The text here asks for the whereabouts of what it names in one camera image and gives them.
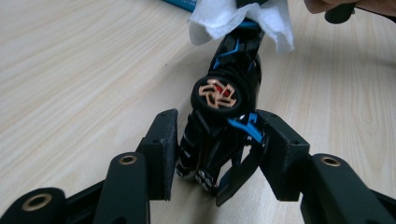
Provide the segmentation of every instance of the black plastic part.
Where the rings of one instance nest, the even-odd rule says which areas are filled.
[[[103,184],[101,181],[83,191],[67,198],[66,217],[67,224],[92,223],[99,202]]]
[[[108,168],[94,224],[150,223],[146,159],[137,152],[115,157]]]
[[[35,189],[15,201],[4,213],[0,223],[64,223],[64,206],[64,192],[60,189]]]
[[[384,205],[385,209],[387,209],[388,212],[393,216],[393,219],[396,220],[396,200],[375,190],[372,190],[372,193],[382,203],[382,205]]]
[[[276,198],[296,202],[304,180],[301,170],[309,159],[309,144],[279,116],[257,110],[265,120],[266,154],[260,165]]]
[[[220,181],[219,192],[216,195],[216,206],[221,206],[227,202],[248,181],[262,162],[263,155],[264,150],[257,144],[255,147],[252,146],[250,153],[239,166],[230,168]]]
[[[332,24],[339,24],[349,20],[354,13],[356,3],[341,4],[324,14],[324,19]]]
[[[176,109],[157,115],[136,152],[147,160],[149,199],[169,201],[177,161]]]
[[[326,154],[314,155],[307,174],[302,203],[306,224],[396,223],[345,161]]]

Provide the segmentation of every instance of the wood grain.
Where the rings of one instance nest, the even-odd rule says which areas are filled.
[[[71,196],[104,179],[166,109],[179,110],[182,133],[219,44],[190,43],[189,12],[154,0],[0,5],[0,214],[30,190]],[[396,198],[396,25],[359,10],[331,25],[303,1],[290,17],[293,52],[262,42],[259,108]],[[259,171],[220,208],[193,182],[175,177],[172,192],[151,203],[152,223],[303,223]]]

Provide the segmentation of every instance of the screw hole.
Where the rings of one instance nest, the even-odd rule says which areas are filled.
[[[340,163],[338,160],[333,159],[333,158],[331,158],[331,157],[322,157],[320,160],[321,160],[323,163],[325,163],[326,165],[329,165],[329,166],[337,167],[337,166],[340,166],[340,165],[341,165],[341,163]]]
[[[132,164],[132,163],[134,163],[136,161],[137,161],[137,157],[136,156],[130,156],[130,155],[124,156],[124,157],[122,157],[120,159],[120,163],[122,165],[129,165],[129,164]]]
[[[52,200],[52,195],[48,193],[41,193],[32,196],[22,205],[22,210],[26,212],[33,212],[46,206]]]

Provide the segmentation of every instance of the blue object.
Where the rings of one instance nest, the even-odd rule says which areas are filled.
[[[240,123],[235,119],[228,119],[228,122],[231,124],[231,126],[245,131],[254,140],[256,140],[258,143],[261,143],[262,133],[259,130],[257,130],[257,128],[254,126],[254,123],[256,123],[256,121],[257,121],[257,114],[253,114],[253,113],[250,113],[247,124]]]
[[[194,11],[195,5],[197,4],[197,0],[163,0],[163,1],[168,2],[177,7],[184,8],[190,12]]]

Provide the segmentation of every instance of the tissue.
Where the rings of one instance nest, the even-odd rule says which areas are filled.
[[[294,49],[287,0],[268,0],[262,5],[253,3],[240,8],[234,0],[200,0],[190,17],[191,43],[202,45],[211,39],[222,38],[245,18],[257,22],[275,41],[276,52]]]

